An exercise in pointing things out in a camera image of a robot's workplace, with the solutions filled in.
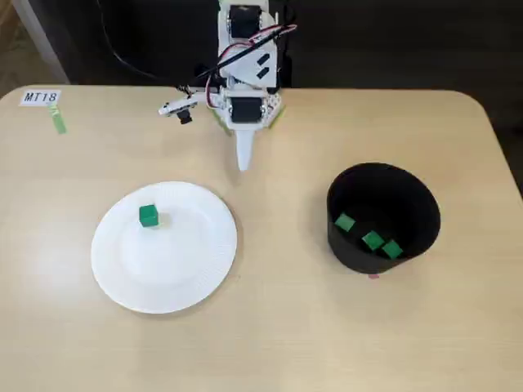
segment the red wire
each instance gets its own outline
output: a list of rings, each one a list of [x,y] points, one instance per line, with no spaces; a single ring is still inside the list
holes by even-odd
[[[225,57],[225,55],[229,52],[230,49],[232,49],[233,47],[237,47],[237,46],[246,46],[246,47],[249,47],[249,46],[252,46],[254,44],[254,38],[257,38],[259,37],[261,34],[267,32],[267,31],[270,31],[270,30],[273,30],[273,29],[278,29],[280,28],[281,26],[279,24],[274,24],[272,26],[269,26],[269,27],[265,27],[264,29],[261,29],[260,31],[258,31],[256,34],[254,34],[251,38],[248,39],[247,42],[237,42],[237,43],[233,43],[232,45],[229,45],[221,54],[220,56],[218,57],[218,64],[220,64],[220,61]],[[282,33],[290,33],[291,31],[295,30],[297,26],[295,24],[291,24],[288,29],[282,31]],[[212,104],[211,102],[211,90],[209,88],[209,85],[211,83],[211,78],[212,78],[212,75],[209,75],[209,78],[207,79],[207,83],[205,85],[205,96],[207,97],[207,105],[210,107],[210,108],[213,108],[213,109],[216,109],[217,107],[215,105]]]
[[[249,47],[252,46],[252,44],[250,42],[237,42],[233,43],[232,45],[229,45],[218,57],[218,64],[220,64],[220,61],[225,57],[225,55],[230,51],[230,49],[237,46]],[[209,88],[209,84],[211,83],[211,77],[212,75],[209,75],[209,78],[207,79],[207,84],[205,85],[205,96],[207,97],[207,105],[215,109],[216,106],[213,105],[211,102],[211,90]]]

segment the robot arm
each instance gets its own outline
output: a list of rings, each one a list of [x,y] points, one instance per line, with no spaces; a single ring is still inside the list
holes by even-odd
[[[211,73],[204,93],[167,103],[159,110],[163,116],[176,114],[186,124],[192,121],[190,109],[205,102],[234,132],[240,171],[248,170],[255,133],[270,126],[283,108],[280,95],[269,93],[277,86],[278,48],[274,39],[259,43],[271,34],[280,36],[297,27],[278,25],[278,16],[269,13],[268,0],[245,4],[247,1],[224,0],[218,13],[218,64],[231,60],[220,69],[225,86],[211,93]],[[249,53],[232,61],[244,51]]]

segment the black bowl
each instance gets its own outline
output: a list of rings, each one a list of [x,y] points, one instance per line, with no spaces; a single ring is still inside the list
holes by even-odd
[[[385,163],[363,163],[345,170],[329,189],[329,245],[350,269],[380,274],[424,253],[440,232],[440,209],[431,191],[415,176]],[[335,225],[345,213],[355,221],[346,232]],[[392,259],[371,251],[363,237],[371,232],[403,250]]]

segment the green cube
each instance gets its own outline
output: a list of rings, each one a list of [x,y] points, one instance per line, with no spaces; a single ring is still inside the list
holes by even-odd
[[[140,223],[143,227],[155,227],[159,224],[158,210],[154,204],[140,207]]]
[[[384,247],[382,247],[382,250],[392,259],[395,260],[398,258],[398,256],[403,253],[403,249],[401,249],[400,245],[393,239],[389,241]]]
[[[362,239],[363,239],[363,242],[367,244],[367,246],[369,247],[369,249],[372,252],[374,252],[376,249],[378,249],[385,243],[385,240],[383,238],[381,238],[380,235],[378,233],[376,233],[375,231],[371,231],[370,233],[365,235]]]
[[[336,222],[334,222],[334,224],[337,227],[339,227],[342,230],[345,230],[347,233],[349,232],[349,230],[352,229],[352,226],[354,226],[355,223],[356,221],[354,219],[352,219],[350,216],[345,215],[344,213],[342,213],[336,219]]]

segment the white plate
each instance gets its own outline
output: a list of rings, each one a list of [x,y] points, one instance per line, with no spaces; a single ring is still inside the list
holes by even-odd
[[[155,204],[156,228],[143,228],[141,206]],[[211,295],[236,254],[229,208],[212,192],[185,182],[149,185],[105,214],[91,247],[92,272],[113,301],[136,312],[165,314]]]

